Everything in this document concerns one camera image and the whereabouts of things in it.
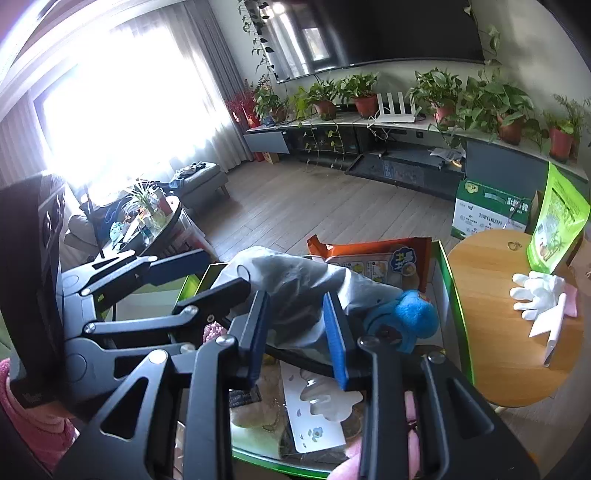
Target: white glove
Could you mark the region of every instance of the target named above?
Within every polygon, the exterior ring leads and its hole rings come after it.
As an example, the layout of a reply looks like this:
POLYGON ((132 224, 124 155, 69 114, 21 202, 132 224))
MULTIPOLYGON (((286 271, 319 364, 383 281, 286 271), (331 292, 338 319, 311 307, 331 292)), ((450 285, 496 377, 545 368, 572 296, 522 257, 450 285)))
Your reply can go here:
POLYGON ((520 287, 512 288, 509 295, 514 300, 530 300, 515 303, 514 310, 523 310, 525 320, 535 320, 538 315, 558 304, 558 297, 564 293, 566 281, 556 275, 531 271, 529 277, 520 273, 513 275, 513 282, 520 287))

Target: white paper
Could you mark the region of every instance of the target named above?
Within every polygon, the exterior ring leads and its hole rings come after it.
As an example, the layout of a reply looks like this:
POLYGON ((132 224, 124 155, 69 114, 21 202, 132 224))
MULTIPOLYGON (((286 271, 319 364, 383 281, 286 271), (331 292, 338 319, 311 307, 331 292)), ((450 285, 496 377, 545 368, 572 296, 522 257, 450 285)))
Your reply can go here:
POLYGON ((544 352, 543 364, 545 367, 550 366, 554 348, 558 344, 560 338, 560 331, 562 330, 562 321, 564 319, 564 307, 566 305, 566 293, 561 293, 558 297, 558 305, 546 310, 538 315, 534 324, 531 326, 530 338, 542 333, 550 332, 546 350, 544 352))
POLYGON ((441 157, 445 161, 461 161, 466 158, 466 150, 460 145, 459 148, 434 148, 431 152, 432 157, 441 157))
POLYGON ((344 445, 340 422, 351 415, 353 405, 360 402, 363 395, 343 392, 334 378, 285 362, 281 362, 281 378, 297 452, 317 452, 344 445))

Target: small bottle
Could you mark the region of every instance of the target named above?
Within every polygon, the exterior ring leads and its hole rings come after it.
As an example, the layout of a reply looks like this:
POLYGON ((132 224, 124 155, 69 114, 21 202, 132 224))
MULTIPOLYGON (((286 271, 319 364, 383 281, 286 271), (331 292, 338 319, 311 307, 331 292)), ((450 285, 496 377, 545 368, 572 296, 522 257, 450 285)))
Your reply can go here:
POLYGON ((138 218, 138 227, 139 232, 141 233, 142 237, 144 237, 144 245, 146 245, 147 247, 150 244, 150 241, 152 240, 152 232, 150 231, 148 225, 146 225, 144 219, 141 216, 138 218))

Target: round side table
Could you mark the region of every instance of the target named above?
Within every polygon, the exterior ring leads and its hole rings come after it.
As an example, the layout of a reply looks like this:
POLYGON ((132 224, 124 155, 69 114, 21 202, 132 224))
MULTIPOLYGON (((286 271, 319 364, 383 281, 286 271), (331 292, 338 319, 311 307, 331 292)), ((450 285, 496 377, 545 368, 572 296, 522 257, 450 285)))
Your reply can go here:
MULTIPOLYGON (((583 315, 565 317, 549 367, 543 358, 548 333, 529 338, 533 322, 513 310, 509 296, 515 273, 530 265, 525 253, 531 236, 513 230, 487 230, 457 244, 448 255, 456 282, 472 359, 475 387, 491 403, 523 407, 558 389, 569 376, 583 343, 583 315)), ((566 264, 556 274, 577 286, 566 264)))

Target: gray ottoman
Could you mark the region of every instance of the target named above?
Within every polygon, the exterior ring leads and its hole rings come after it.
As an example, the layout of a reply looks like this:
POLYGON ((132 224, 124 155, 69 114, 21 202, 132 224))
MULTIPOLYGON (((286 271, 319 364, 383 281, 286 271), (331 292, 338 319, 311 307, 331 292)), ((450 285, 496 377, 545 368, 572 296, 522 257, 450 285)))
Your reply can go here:
POLYGON ((230 198, 225 187, 227 182, 228 176, 222 172, 219 165, 206 163, 205 168, 184 179, 183 188, 177 190, 176 195, 185 208, 195 210, 217 189, 221 189, 222 193, 230 198))

